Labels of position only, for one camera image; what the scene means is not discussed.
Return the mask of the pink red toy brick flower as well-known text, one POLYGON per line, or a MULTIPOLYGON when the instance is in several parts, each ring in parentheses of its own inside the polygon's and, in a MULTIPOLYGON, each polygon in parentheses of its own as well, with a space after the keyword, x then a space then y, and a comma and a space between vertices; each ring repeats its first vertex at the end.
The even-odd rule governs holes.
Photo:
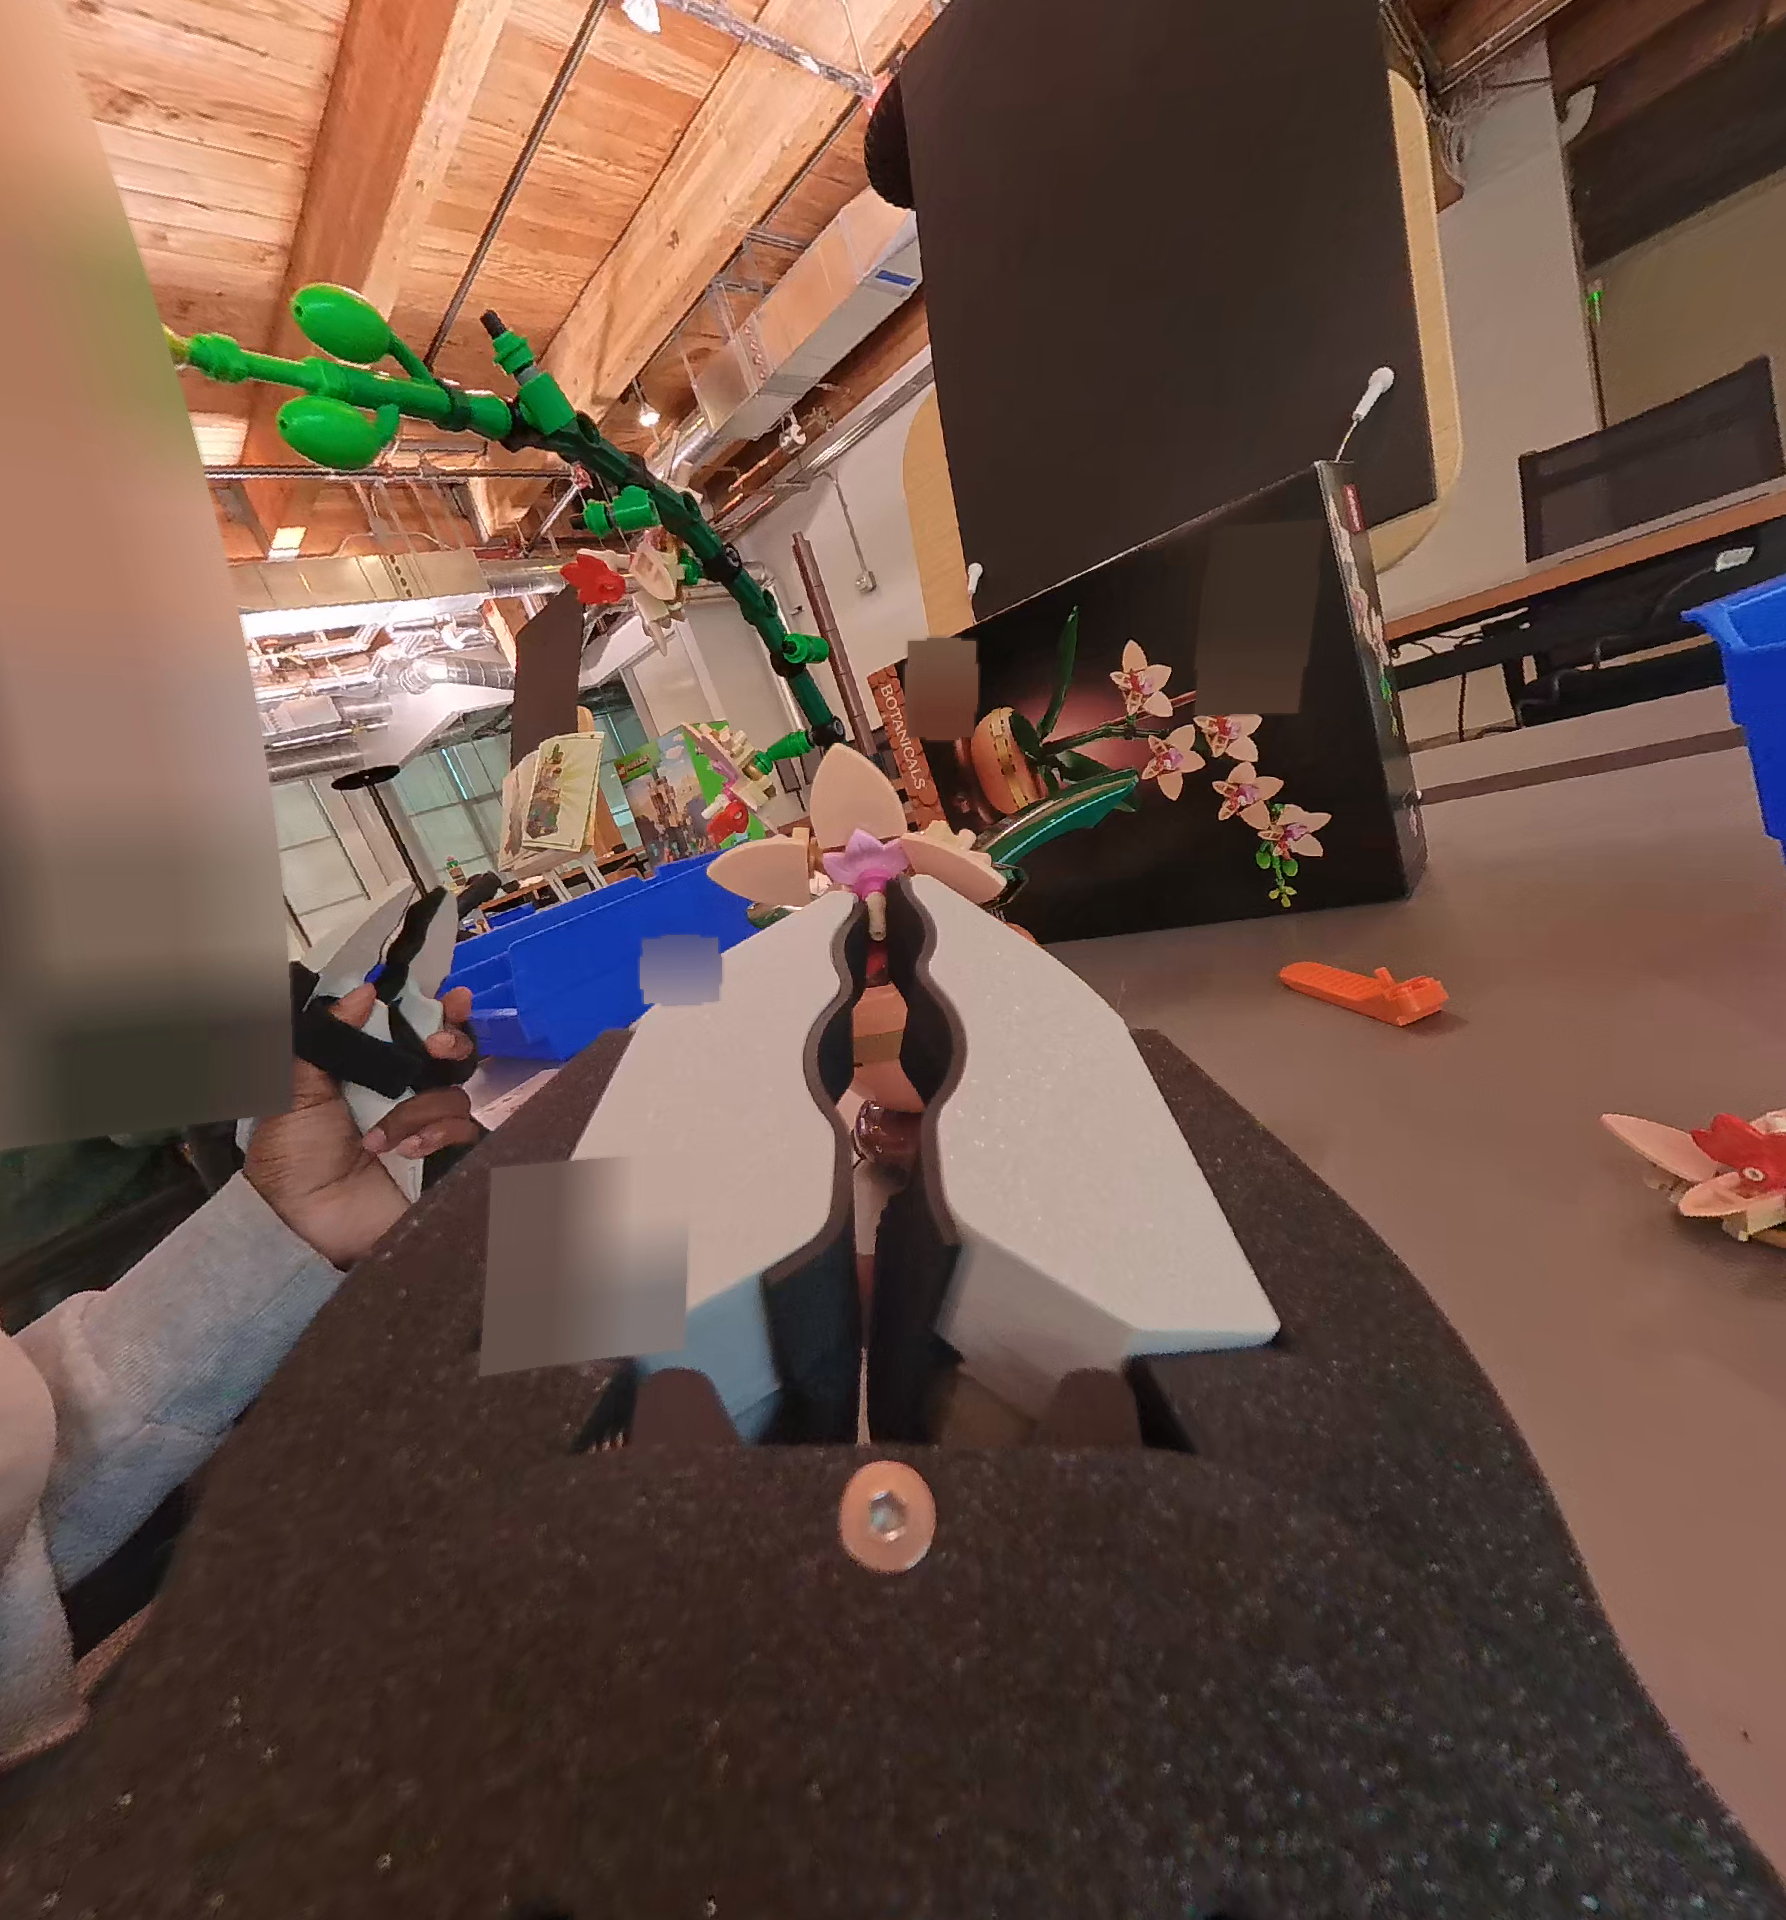
POLYGON ((1602 1115, 1600 1127, 1648 1165, 1648 1184, 1681 1219, 1786 1248, 1786 1108, 1718 1115, 1692 1130, 1622 1115, 1602 1115))

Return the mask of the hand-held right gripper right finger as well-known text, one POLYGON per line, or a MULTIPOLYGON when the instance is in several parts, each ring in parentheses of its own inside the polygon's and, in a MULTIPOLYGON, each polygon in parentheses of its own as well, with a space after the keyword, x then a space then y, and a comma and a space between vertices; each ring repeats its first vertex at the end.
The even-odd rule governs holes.
POLYGON ((1282 1322, 1123 1020, 935 879, 886 894, 926 1102, 880 1215, 870 1430, 923 1443, 950 1354, 1023 1419, 1078 1370, 1256 1348, 1282 1322))

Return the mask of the black panel board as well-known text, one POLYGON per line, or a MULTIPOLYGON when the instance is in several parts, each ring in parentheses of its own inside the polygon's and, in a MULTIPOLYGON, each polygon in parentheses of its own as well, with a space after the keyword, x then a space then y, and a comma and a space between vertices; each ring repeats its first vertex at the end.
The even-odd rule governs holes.
POLYGON ((1374 2, 960 2, 903 62, 934 390, 999 615, 1348 447, 1438 494, 1374 2))

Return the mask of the black office chair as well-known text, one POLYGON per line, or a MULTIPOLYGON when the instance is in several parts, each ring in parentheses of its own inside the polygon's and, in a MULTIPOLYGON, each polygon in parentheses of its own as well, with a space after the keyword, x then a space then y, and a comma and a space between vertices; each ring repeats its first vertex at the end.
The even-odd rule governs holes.
POLYGON ((1600 432, 1521 455, 1523 554, 1536 565, 1784 475, 1761 355, 1600 432))

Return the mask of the person's left forearm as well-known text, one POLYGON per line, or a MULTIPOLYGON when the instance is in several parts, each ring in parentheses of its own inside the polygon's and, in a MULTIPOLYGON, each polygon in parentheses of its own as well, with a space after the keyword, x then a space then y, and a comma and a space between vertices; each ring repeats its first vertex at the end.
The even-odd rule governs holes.
POLYGON ((16 1332, 56 1411, 56 1584, 101 1569, 215 1452, 344 1275, 237 1172, 109 1288, 16 1332))

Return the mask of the orange brick separator tool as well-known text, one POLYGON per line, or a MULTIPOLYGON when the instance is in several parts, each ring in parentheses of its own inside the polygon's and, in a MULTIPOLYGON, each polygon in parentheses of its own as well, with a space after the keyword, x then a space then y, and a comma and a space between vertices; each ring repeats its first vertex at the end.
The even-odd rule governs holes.
POLYGON ((1277 982, 1297 997, 1360 1015, 1392 1029, 1410 1029, 1447 1007, 1447 990, 1432 975, 1396 977, 1386 968, 1351 973, 1320 963, 1291 963, 1277 982))

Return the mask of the person's left hand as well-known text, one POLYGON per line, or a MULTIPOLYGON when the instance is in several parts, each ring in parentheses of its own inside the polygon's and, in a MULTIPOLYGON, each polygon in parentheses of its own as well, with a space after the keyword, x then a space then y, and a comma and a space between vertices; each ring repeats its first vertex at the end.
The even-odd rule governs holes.
POLYGON ((357 1127, 340 1082, 294 1059, 290 1111, 256 1123, 244 1174, 294 1237, 351 1270, 409 1209, 395 1169, 469 1153, 483 1138, 462 1085, 412 1093, 357 1127))

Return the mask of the green toy brick stem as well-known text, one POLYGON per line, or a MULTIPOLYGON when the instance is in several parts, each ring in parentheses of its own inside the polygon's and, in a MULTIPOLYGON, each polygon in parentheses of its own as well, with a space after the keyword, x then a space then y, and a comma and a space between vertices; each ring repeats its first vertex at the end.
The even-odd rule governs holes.
POLYGON ((421 420, 450 434, 469 434, 504 450, 542 450, 584 468, 612 491, 586 510, 598 536, 662 528, 696 565, 706 583, 726 591, 740 618, 760 637, 771 670, 783 682, 804 727, 764 752, 765 762, 829 750, 848 730, 828 706, 811 666, 829 657, 820 637, 792 633, 768 589, 722 540, 697 500, 658 479, 646 463, 612 445, 596 420, 575 408, 560 383, 536 360, 526 338, 493 310, 480 316, 495 366, 514 383, 512 397, 462 389, 438 378, 362 294, 313 283, 290 301, 294 324, 318 353, 285 359, 244 349, 218 332, 164 332, 170 359, 218 385, 258 383, 291 397, 275 413, 288 448, 311 468, 363 472, 398 437, 404 420, 421 420))

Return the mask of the red cream toy brick flower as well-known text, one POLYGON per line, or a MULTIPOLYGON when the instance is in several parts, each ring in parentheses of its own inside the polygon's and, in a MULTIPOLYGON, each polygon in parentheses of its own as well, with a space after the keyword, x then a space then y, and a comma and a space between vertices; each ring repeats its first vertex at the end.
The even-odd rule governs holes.
POLYGON ((647 530, 625 551, 581 547, 560 566, 584 608, 630 606, 664 649, 683 612, 683 591, 701 581, 696 561, 666 530, 647 530))

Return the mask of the wooden background table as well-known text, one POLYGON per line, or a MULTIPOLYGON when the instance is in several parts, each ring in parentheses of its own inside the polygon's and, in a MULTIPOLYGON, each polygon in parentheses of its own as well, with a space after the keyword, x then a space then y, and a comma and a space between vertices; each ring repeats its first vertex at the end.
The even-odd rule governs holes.
POLYGON ((1780 575, 1786 476, 1389 618, 1389 686, 1464 702, 1496 680, 1515 727, 1697 694, 1721 657, 1692 612, 1780 575))

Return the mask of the colourful toy set boxes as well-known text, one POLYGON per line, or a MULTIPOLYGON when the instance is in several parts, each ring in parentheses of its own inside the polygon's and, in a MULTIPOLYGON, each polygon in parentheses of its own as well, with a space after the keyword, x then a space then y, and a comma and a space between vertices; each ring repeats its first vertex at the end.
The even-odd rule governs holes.
POLYGON ((764 806, 773 783, 729 723, 681 724, 614 757, 601 732, 547 734, 501 784, 501 871, 534 854, 596 854, 614 820, 616 783, 639 850, 659 867, 775 835, 764 806))

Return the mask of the grey desk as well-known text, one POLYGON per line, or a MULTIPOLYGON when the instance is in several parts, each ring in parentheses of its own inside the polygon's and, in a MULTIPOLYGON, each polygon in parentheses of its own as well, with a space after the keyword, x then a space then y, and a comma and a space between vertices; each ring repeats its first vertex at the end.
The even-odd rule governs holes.
POLYGON ((1428 814, 1338 949, 1440 1039, 1274 1010, 1265 926, 1071 953, 1421 1287, 1238 1132, 1288 1332, 1168 1379, 1183 1452, 942 1452, 894 1579, 836 1464, 569 1460, 464 1917, 1786 1917, 1786 1254, 1596 1125, 1786 1105, 1745 757, 1428 814))

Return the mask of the pink white toy brick flower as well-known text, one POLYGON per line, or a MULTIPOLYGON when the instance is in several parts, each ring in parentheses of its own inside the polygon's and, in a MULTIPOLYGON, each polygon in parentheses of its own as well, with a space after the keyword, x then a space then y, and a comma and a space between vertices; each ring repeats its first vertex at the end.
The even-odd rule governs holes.
POLYGON ((973 906, 996 902, 1006 879, 969 830, 906 827, 906 805, 880 768, 850 746, 831 746, 811 781, 810 830, 735 842, 706 876, 735 899, 802 909, 823 894, 864 902, 873 945, 887 937, 887 889, 906 875, 945 884, 973 906))

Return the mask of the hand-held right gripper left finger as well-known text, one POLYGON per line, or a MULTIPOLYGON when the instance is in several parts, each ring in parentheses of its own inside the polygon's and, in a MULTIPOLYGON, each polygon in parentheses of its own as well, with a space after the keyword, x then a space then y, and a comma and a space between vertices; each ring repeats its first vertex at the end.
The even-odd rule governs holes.
POLYGON ((858 901, 823 894, 636 1024, 574 1153, 592 1357, 704 1376, 748 1441, 855 1428, 855 1002, 858 901))

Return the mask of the black orchid print box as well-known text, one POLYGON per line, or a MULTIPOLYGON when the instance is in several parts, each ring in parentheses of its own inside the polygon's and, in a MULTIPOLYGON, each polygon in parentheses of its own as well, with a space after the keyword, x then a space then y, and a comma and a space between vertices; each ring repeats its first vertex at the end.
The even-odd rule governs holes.
POLYGON ((927 736, 1044 945, 1405 901, 1428 867, 1351 468, 1316 463, 964 631, 927 736))

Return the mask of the black floor lamp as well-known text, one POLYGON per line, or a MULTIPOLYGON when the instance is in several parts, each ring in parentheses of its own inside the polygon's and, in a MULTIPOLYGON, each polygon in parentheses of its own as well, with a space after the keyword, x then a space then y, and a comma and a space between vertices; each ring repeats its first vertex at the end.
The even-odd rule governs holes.
POLYGON ((365 838, 365 845, 380 871, 390 872, 388 850, 398 859, 402 875, 414 884, 418 894, 429 893, 431 875, 426 856, 409 845, 404 809, 395 799, 393 783, 402 768, 393 762, 356 767, 330 781, 330 793, 345 799, 353 829, 365 838))

